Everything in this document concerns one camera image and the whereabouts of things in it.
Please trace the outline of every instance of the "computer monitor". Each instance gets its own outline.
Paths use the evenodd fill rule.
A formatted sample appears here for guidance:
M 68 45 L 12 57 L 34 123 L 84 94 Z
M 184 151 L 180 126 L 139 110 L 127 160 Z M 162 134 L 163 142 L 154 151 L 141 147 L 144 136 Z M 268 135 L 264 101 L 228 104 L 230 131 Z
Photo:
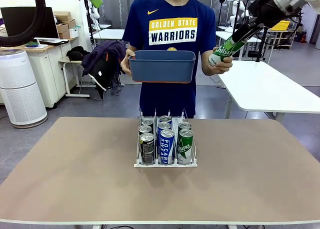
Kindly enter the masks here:
M 25 32 L 30 27 L 36 14 L 36 7 L 1 7 L 1 13 L 6 32 L 9 37 L 12 37 Z M 35 35 L 35 39 L 59 39 L 55 17 L 51 7 L 46 7 L 42 27 Z

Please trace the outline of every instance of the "t-shirt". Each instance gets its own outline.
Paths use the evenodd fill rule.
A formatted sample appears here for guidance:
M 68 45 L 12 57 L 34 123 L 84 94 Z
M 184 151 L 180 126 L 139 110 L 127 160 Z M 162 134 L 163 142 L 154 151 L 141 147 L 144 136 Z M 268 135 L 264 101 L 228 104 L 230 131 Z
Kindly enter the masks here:
M 192 80 L 187 84 L 143 82 L 140 108 L 144 115 L 196 114 L 196 73 L 199 52 L 216 44 L 216 18 L 197 0 L 172 6 L 165 0 L 135 0 L 130 9 L 123 40 L 139 50 L 191 51 L 196 56 Z

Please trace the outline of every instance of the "yellow bin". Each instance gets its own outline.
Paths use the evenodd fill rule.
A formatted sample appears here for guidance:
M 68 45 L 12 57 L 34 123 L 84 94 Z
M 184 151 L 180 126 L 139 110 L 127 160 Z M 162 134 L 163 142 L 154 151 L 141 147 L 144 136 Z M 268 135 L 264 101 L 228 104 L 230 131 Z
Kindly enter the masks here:
M 275 25 L 274 27 L 270 28 L 270 30 L 273 30 L 273 31 L 286 31 L 288 29 L 289 25 L 290 25 L 290 21 L 289 20 L 282 20 L 277 25 Z

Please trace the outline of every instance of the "gray-blue container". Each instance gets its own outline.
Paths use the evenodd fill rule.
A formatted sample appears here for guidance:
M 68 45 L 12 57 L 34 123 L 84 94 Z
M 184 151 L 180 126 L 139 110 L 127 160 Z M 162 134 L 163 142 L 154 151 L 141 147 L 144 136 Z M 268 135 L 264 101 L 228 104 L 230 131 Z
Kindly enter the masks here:
M 189 83 L 196 55 L 186 50 L 137 50 L 129 58 L 132 80 L 151 83 Z

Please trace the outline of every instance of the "can rack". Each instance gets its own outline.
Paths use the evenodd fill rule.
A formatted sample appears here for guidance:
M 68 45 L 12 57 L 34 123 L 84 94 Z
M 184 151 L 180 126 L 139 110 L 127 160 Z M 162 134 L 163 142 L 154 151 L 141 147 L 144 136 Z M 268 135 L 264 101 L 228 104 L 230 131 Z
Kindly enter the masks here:
M 158 124 L 159 124 L 159 118 L 157 117 L 157 113 L 154 114 L 153 117 L 145 117 L 143 116 L 142 111 L 140 112 L 139 117 L 139 127 L 142 125 L 142 121 L 145 119 L 154 120 L 153 123 L 153 136 L 154 136 L 154 163 L 151 165 L 145 165 L 142 164 L 142 158 L 141 158 L 141 152 L 140 152 L 140 143 L 139 143 L 139 130 L 137 133 L 137 156 L 136 156 L 136 162 L 134 164 L 135 168 L 196 168 L 197 165 L 197 153 L 196 153 L 196 144 L 195 140 L 192 142 L 192 148 L 191 148 L 191 158 L 190 162 L 188 164 L 178 164 L 178 127 L 179 123 L 182 122 L 189 122 L 188 118 L 185 116 L 186 114 L 182 112 L 181 117 L 172 117 L 172 130 L 174 131 L 174 153 L 172 154 L 173 163 L 172 164 L 161 164 L 160 161 L 160 155 L 158 155 L 158 145 L 157 145 L 157 132 L 158 132 Z

